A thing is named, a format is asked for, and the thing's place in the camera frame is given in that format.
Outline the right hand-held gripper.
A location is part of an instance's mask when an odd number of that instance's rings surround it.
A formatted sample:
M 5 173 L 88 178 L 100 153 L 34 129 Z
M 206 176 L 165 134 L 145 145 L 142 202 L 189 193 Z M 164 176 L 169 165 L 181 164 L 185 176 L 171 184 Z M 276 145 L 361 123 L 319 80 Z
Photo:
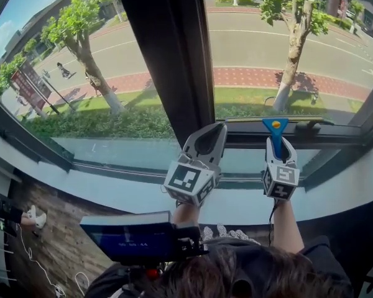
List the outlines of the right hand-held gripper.
M 262 177 L 264 194 L 278 201 L 289 201 L 298 186 L 300 170 L 297 166 L 297 152 L 285 137 L 282 137 L 281 160 L 282 164 L 278 164 L 272 137 L 268 137 Z

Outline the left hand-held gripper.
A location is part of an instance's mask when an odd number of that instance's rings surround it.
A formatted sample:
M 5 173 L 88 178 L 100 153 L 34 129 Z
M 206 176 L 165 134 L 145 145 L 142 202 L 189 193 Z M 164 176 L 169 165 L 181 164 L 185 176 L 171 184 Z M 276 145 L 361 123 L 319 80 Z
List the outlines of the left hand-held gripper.
M 169 196 L 179 203 L 201 207 L 218 185 L 228 136 L 227 125 L 216 122 L 192 133 L 177 161 L 173 161 L 164 181 Z

